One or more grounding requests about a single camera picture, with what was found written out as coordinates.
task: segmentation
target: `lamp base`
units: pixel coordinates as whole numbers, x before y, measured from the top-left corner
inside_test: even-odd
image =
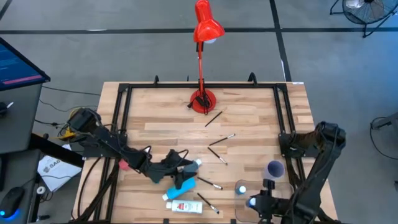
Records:
[[[198,113],[208,113],[214,109],[216,106],[216,96],[210,91],[210,90],[205,90],[208,98],[209,105],[207,108],[205,106],[202,106],[195,98],[199,96],[201,100],[203,101],[203,96],[200,94],[200,90],[194,91],[191,96],[191,102],[192,104],[192,109]]]

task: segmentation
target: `monitor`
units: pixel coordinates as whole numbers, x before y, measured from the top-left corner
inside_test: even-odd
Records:
[[[48,75],[0,37],[0,91],[49,81]]]

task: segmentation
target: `concrete floor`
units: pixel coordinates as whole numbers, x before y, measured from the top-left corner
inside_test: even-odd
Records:
[[[0,0],[0,7],[5,3]],[[195,0],[13,0],[0,30],[192,28]],[[215,19],[225,27],[273,27],[268,0],[211,1]],[[342,15],[329,16],[333,0],[278,0],[282,28],[361,27]],[[397,27],[392,17],[385,27]],[[330,184],[339,219],[347,223],[395,223],[398,162],[382,157],[371,144],[369,122],[398,111],[396,58],[398,32],[283,33],[293,81],[304,82],[315,122],[336,122],[347,132],[347,146],[337,160]],[[2,35],[52,78],[47,86],[100,93],[105,81],[180,81],[197,78],[191,34]],[[282,81],[284,73],[275,33],[227,33],[205,48],[206,80]],[[97,105],[97,96],[43,89],[41,99],[63,110]],[[64,122],[68,115],[40,104],[37,119]],[[35,133],[56,135],[35,124]],[[398,157],[391,128],[374,132],[377,145]],[[78,179],[70,181],[40,206],[66,222]]]

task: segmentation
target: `butcher block tabletop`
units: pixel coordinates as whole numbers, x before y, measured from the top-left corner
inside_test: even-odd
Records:
[[[314,123],[304,84],[286,84],[297,132],[313,131]],[[97,110],[103,124],[112,121],[118,86],[119,82],[104,83]],[[112,223],[163,223],[165,218],[168,218],[170,223],[230,223],[231,219],[236,219],[236,182],[262,182],[264,167],[272,160],[281,161],[285,165],[277,139],[280,129],[271,88],[212,88],[217,102],[215,109],[207,116],[187,108],[194,91],[193,88],[133,89],[126,128],[128,146],[142,149],[151,145],[152,162],[159,162],[165,158],[170,149],[188,149],[187,159],[201,159],[203,163],[199,167],[198,176],[224,189],[216,189],[195,178],[197,186],[177,199],[202,201],[197,195],[200,193],[220,211],[220,214],[215,213],[205,202],[202,214],[173,212],[166,208],[166,202],[162,199],[166,190],[173,186],[170,177],[164,177],[155,184],[143,174],[133,170],[120,170]],[[285,127],[289,127],[282,92],[279,95],[282,99],[280,103]],[[118,127],[125,99],[126,94],[122,98]],[[205,127],[206,123],[223,109],[226,110]],[[233,138],[211,147],[228,163],[226,166],[207,147],[210,143],[234,133],[236,135]],[[85,161],[73,209],[74,217],[77,216],[78,196],[83,180],[95,160],[96,158],[89,158]],[[303,158],[307,175],[313,162],[314,159]],[[87,180],[83,189],[81,212],[98,192],[103,164],[102,158]],[[287,171],[275,182],[277,186],[289,186]],[[290,188],[281,189],[285,192],[280,193],[289,197]],[[321,198],[321,208],[327,215],[337,219],[328,182],[322,190]],[[104,196],[101,219],[105,218],[107,205],[108,193]]]

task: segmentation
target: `red desk lamp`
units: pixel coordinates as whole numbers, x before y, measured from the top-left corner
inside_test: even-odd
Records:
[[[199,62],[199,90],[195,91],[190,100],[190,105],[198,113],[207,114],[216,106],[216,96],[210,91],[205,90],[204,79],[201,68],[201,53],[203,43],[213,43],[217,38],[225,34],[221,24],[213,19],[211,15],[210,3],[208,0],[198,0],[195,4],[198,25],[193,31],[193,41],[198,46]]]

